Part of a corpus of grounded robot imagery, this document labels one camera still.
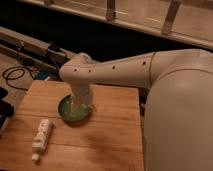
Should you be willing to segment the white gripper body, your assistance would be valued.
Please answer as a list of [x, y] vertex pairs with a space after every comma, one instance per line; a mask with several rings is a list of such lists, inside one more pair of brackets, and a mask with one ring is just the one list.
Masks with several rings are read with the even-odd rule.
[[91, 106], [93, 93], [89, 84], [72, 84], [71, 85], [71, 110], [76, 111], [82, 104]]

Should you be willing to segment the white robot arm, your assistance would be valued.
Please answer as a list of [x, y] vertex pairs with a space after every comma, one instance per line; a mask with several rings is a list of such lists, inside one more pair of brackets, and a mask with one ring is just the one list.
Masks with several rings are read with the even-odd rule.
[[160, 51], [103, 63], [79, 53], [59, 74], [74, 106], [91, 101], [92, 83], [149, 90], [145, 171], [213, 171], [213, 52]]

